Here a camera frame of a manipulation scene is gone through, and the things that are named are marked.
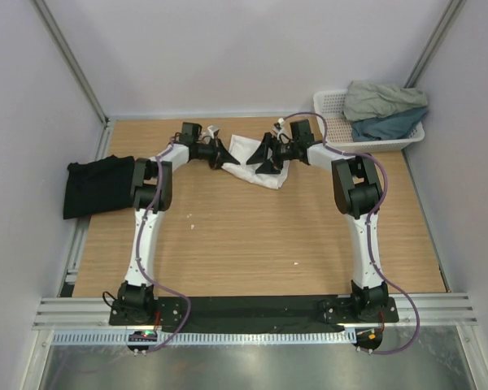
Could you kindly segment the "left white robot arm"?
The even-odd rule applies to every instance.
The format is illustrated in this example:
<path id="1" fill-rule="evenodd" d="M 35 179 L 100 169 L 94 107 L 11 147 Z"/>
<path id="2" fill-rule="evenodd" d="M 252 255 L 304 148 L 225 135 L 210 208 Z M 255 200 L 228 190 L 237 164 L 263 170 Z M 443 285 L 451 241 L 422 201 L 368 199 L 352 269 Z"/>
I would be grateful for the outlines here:
<path id="1" fill-rule="evenodd" d="M 159 230 L 172 204 L 172 174 L 192 160 L 208 162 L 212 170 L 240 162 L 224 146 L 220 129 L 207 130 L 184 122 L 166 148 L 152 158 L 135 161 L 130 196 L 134 208 L 134 237 L 128 270 L 112 299 L 110 325 L 147 325 L 157 319 L 154 289 L 155 253 Z"/>

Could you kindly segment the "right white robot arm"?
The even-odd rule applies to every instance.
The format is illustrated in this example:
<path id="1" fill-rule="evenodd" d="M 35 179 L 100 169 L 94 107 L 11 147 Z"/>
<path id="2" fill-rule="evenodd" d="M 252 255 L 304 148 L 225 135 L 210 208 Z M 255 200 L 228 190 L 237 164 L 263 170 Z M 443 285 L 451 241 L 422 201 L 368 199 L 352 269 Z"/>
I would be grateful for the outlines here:
<path id="1" fill-rule="evenodd" d="M 287 136 L 283 123 L 275 123 L 276 132 L 264 134 L 246 164 L 255 165 L 255 172 L 265 175 L 280 174 L 284 163 L 292 160 L 330 172 L 335 205 L 345 216 L 351 235 L 351 314 L 361 322 L 380 321 L 389 304 L 389 293 L 379 265 L 377 212 L 384 192 L 376 162 L 369 154 L 344 152 L 317 141 L 306 119 L 290 127 L 291 135 Z"/>

